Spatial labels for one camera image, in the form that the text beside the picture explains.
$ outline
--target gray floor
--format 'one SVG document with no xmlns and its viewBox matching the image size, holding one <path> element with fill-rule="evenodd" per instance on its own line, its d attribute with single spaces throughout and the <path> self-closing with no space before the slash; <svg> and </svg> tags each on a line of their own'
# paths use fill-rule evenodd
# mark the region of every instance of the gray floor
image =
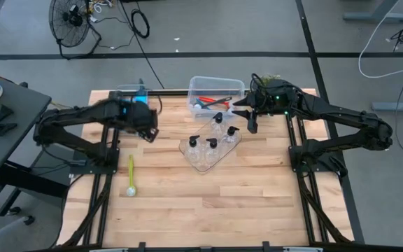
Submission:
<svg viewBox="0 0 403 252">
<path fill-rule="evenodd" d="M 313 42 L 317 52 L 359 52 L 375 24 L 344 22 L 344 11 L 370 11 L 380 1 L 304 0 Z M 125 4 L 130 10 L 134 4 Z M 0 54 L 57 54 L 58 47 L 48 26 L 48 1 L 6 0 L 0 12 Z M 141 3 L 150 26 L 150 38 L 142 40 L 149 53 L 279 51 L 307 52 L 306 42 L 291 0 L 165 0 Z M 403 1 L 395 8 L 403 12 Z M 103 9 L 97 18 L 121 17 L 119 10 Z M 118 46 L 128 42 L 132 32 L 125 24 L 107 20 L 96 24 L 102 44 Z M 394 43 L 386 38 L 402 24 L 383 25 L 369 46 L 369 52 L 387 52 Z M 66 53 L 83 53 L 94 39 L 87 39 Z M 134 40 L 130 47 L 96 53 L 139 53 Z M 250 73 L 280 74 L 303 88 L 317 88 L 309 58 L 184 58 L 151 59 L 166 88 L 187 88 L 193 76 L 237 78 L 245 83 Z M 333 104 L 356 110 L 371 110 L 371 102 L 395 102 L 403 84 L 403 73 L 381 79 L 367 79 L 358 72 L 357 59 L 320 59 L 327 93 Z M 403 68 L 403 59 L 363 59 L 366 74 L 385 74 Z M 82 60 L 4 60 L 0 74 L 16 82 L 27 81 L 30 88 L 53 97 L 57 102 L 83 106 L 91 90 L 114 89 L 118 85 L 144 79 L 148 88 L 160 88 L 144 59 Z M 378 113 L 394 125 L 393 113 Z M 399 116 L 399 136 L 403 143 L 403 113 Z M 338 126 L 339 134 L 353 129 Z M 78 134 L 81 127 L 74 127 Z M 14 152 L 11 160 L 30 165 L 39 149 L 31 133 Z M 368 244 L 403 246 L 403 152 L 397 142 L 388 151 L 345 152 L 351 186 L 365 241 Z M 0 195 L 1 203 L 9 189 Z M 49 207 L 22 194 L 16 205 L 37 221 L 7 238 L 0 251 L 39 249 L 49 246 L 59 227 L 59 208 Z M 0 227 L 13 221 L 0 218 Z"/>
</svg>

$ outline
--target white cable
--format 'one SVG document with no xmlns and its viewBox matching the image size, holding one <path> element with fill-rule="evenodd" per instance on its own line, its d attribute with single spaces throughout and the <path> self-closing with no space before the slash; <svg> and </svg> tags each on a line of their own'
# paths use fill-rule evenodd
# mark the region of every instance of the white cable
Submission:
<svg viewBox="0 0 403 252">
<path fill-rule="evenodd" d="M 359 55 L 359 57 L 358 57 L 358 71 L 360 71 L 360 73 L 361 73 L 364 77 L 366 77 L 366 78 L 383 78 L 383 77 L 386 77 L 386 76 L 391 76 L 391 75 L 393 75 L 393 74 L 399 74 L 399 73 L 402 73 L 402 72 L 403 72 L 403 70 L 399 70 L 399 71 L 395 71 L 395 72 L 392 72 L 392 73 L 383 74 L 383 75 L 381 75 L 381 76 L 368 76 L 368 75 L 366 75 L 366 74 L 363 73 L 362 67 L 361 67 L 361 65 L 360 65 L 360 61 L 361 61 L 361 59 L 362 59 L 362 55 L 363 55 L 363 53 L 365 52 L 365 50 L 368 48 L 369 43 L 371 43 L 371 40 L 372 40 L 372 38 L 374 37 L 375 33 L 377 32 L 377 29 L 382 25 L 383 21 L 385 21 L 385 19 L 386 19 L 386 17 L 388 16 L 388 14 L 396 7 L 397 3 L 395 3 L 395 5 L 385 14 L 385 17 L 383 17 L 382 20 L 379 22 L 379 24 L 376 26 L 376 28 L 375 28 L 374 31 L 372 32 L 372 35 L 369 37 L 368 43 L 366 44 L 365 48 L 363 48 L 363 51 L 360 53 L 360 55 Z"/>
</svg>

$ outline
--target black pump cap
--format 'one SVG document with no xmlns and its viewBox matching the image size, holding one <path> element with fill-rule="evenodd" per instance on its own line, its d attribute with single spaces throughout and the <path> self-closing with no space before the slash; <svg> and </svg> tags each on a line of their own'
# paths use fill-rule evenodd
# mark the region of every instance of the black pump cap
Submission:
<svg viewBox="0 0 403 252">
<path fill-rule="evenodd" d="M 210 143 L 209 146 L 211 148 L 216 148 L 217 147 L 217 139 L 207 139 L 207 141 Z"/>
<path fill-rule="evenodd" d="M 189 136 L 189 146 L 191 147 L 195 147 L 197 146 L 197 138 L 199 138 L 200 136 Z"/>
<path fill-rule="evenodd" d="M 235 126 L 229 126 L 228 131 L 227 131 L 228 136 L 234 135 L 234 133 L 236 132 L 236 130 L 239 130 L 239 129 L 236 128 Z"/>
<path fill-rule="evenodd" d="M 222 123 L 223 121 L 223 114 L 221 112 L 217 113 L 214 117 L 216 123 Z"/>
</svg>

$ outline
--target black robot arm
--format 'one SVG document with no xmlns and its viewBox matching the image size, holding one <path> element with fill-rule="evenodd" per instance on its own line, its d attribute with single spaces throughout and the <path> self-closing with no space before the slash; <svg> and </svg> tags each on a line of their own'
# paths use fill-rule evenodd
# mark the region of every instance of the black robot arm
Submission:
<svg viewBox="0 0 403 252">
<path fill-rule="evenodd" d="M 392 143 L 393 129 L 373 113 L 353 111 L 328 104 L 320 97 L 303 92 L 299 87 L 286 80 L 270 80 L 266 85 L 253 74 L 251 91 L 245 99 L 234 103 L 235 106 L 250 106 L 252 111 L 233 111 L 248 120 L 248 130 L 257 132 L 257 116 L 290 114 L 302 120 L 327 120 L 358 128 L 359 131 L 348 136 L 317 141 L 308 139 L 302 146 L 293 148 L 297 160 L 315 162 L 323 153 L 363 147 L 372 151 L 387 149 Z"/>
<path fill-rule="evenodd" d="M 107 165 L 110 151 L 106 143 L 92 143 L 68 133 L 64 127 L 100 123 L 109 128 L 137 133 L 146 141 L 153 142 L 157 129 L 157 112 L 141 101 L 104 99 L 92 106 L 46 111 L 35 126 L 34 141 L 38 145 L 61 144 L 80 151 L 96 163 Z"/>
</svg>

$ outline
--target small plastic bottle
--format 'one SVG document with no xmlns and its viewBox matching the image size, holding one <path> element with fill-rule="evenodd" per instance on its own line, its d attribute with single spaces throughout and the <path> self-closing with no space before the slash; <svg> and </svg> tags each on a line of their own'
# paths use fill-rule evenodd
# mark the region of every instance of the small plastic bottle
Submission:
<svg viewBox="0 0 403 252">
<path fill-rule="evenodd" d="M 205 159 L 209 166 L 213 166 L 216 164 L 220 156 L 217 148 L 217 139 L 211 138 L 207 139 L 207 141 L 209 142 L 209 145 L 206 147 Z"/>
<path fill-rule="evenodd" d="M 190 136 L 186 145 L 185 157 L 189 163 L 198 167 L 203 161 L 203 146 L 197 141 L 200 136 Z"/>
<path fill-rule="evenodd" d="M 220 141 L 220 146 L 223 149 L 223 153 L 228 153 L 231 149 L 233 149 L 239 138 L 237 137 L 237 130 L 238 128 L 234 126 L 230 126 L 227 130 L 227 133 L 223 136 L 222 140 Z"/>
<path fill-rule="evenodd" d="M 217 113 L 211 121 L 211 136 L 221 139 L 227 130 L 227 124 L 223 121 L 222 113 Z"/>
</svg>

